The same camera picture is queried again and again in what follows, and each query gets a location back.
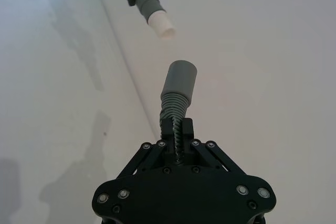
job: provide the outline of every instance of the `silver bolt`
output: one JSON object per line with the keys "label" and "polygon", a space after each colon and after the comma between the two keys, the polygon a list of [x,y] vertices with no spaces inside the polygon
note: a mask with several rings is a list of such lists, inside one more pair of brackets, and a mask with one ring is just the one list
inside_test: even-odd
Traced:
{"label": "silver bolt", "polygon": [[98,196],[98,203],[105,203],[109,199],[107,194],[101,194]]}
{"label": "silver bolt", "polygon": [[237,192],[239,192],[239,194],[241,195],[248,195],[248,189],[246,186],[237,186]]}
{"label": "silver bolt", "polygon": [[123,189],[118,193],[118,198],[119,199],[126,199],[130,195],[130,192]]}
{"label": "silver bolt", "polygon": [[259,188],[258,189],[258,194],[259,194],[260,197],[265,198],[265,199],[267,199],[271,196],[271,193],[265,188]]}
{"label": "silver bolt", "polygon": [[209,146],[210,148],[213,148],[213,147],[215,147],[215,144],[212,143],[212,142],[210,142],[210,143],[208,143],[208,146]]}
{"label": "silver bolt", "polygon": [[149,149],[151,146],[149,145],[149,144],[144,144],[143,146],[142,146],[142,148],[144,148],[145,150],[147,150],[147,149]]}

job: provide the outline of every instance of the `white plastic cap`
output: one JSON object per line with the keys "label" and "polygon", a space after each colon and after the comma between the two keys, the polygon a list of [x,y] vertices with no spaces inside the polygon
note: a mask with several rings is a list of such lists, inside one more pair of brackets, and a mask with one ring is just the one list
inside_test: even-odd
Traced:
{"label": "white plastic cap", "polygon": [[171,39],[175,36],[175,28],[168,15],[163,10],[158,10],[149,17],[148,25],[153,28],[159,38]]}

